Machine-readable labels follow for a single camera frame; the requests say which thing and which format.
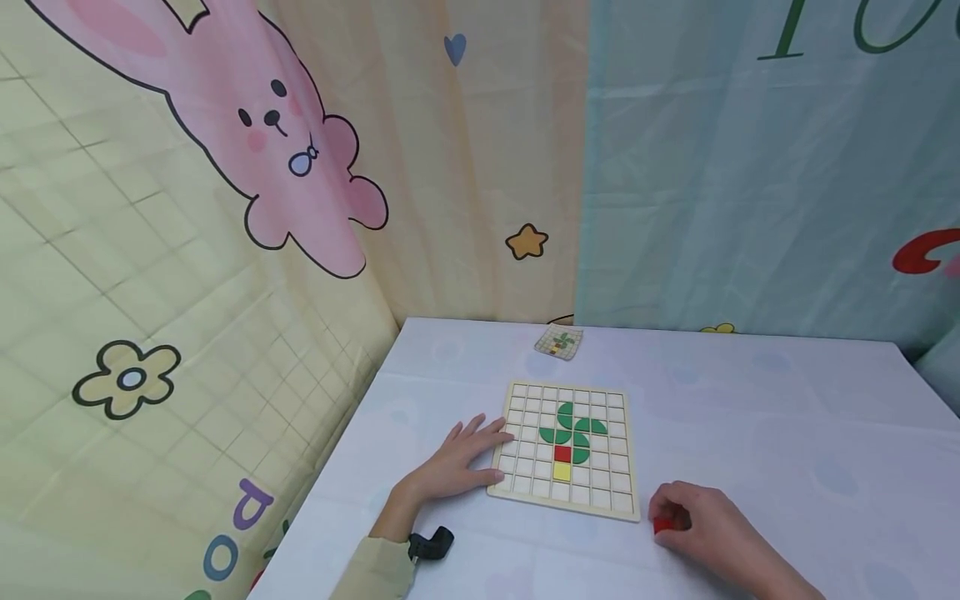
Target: beige sleeve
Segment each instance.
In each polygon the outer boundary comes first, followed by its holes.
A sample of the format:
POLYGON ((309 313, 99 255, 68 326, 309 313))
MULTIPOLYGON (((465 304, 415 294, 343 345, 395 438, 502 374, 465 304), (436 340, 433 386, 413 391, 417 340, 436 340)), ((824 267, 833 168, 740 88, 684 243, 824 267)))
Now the beige sleeve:
POLYGON ((400 600, 414 581, 409 543, 364 538, 330 600, 400 600))

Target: child's hand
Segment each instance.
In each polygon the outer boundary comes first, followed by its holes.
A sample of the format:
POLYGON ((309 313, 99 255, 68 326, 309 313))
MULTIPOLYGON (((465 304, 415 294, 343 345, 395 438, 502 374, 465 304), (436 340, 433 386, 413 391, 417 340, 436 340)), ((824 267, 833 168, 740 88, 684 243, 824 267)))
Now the child's hand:
POLYGON ((403 488, 416 502, 423 503, 503 481, 503 473, 495 468, 469 468, 477 456, 514 438, 513 434, 500 431, 506 423, 502 417, 477 431, 486 417, 477 415, 466 427, 458 422, 440 449, 404 477, 397 487, 403 488))

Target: table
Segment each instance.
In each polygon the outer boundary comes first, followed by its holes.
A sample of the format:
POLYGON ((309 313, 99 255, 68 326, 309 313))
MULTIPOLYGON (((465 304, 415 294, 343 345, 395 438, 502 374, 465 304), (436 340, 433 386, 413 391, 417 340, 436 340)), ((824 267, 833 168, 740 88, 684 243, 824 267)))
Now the table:
POLYGON ((513 379, 626 392, 644 520, 437 503, 418 530, 456 541, 411 600, 735 596, 653 544, 646 502, 673 479, 727 492, 827 597, 960 593, 960 420, 894 345, 587 327, 564 362, 533 350, 542 332, 407 320, 251 599, 326 598, 394 482, 457 420, 499 416, 513 379))

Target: grid board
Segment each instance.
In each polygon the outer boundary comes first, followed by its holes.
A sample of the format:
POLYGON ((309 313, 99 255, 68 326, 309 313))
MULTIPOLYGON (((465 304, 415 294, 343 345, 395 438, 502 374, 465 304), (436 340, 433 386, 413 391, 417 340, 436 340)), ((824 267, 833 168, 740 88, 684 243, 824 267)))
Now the grid board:
POLYGON ((494 451, 505 477, 487 493, 640 521, 627 405, 622 392, 513 382, 503 414, 516 439, 494 451))

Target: yellow curtain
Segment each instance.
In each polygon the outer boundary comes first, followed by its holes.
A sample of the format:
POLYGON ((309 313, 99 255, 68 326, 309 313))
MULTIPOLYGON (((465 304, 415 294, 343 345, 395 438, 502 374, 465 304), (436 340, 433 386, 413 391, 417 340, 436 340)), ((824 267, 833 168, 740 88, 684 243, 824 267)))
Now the yellow curtain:
POLYGON ((258 248, 163 96, 0 8, 5 597, 243 597, 397 323, 573 312, 587 3, 259 8, 386 195, 357 277, 258 248))

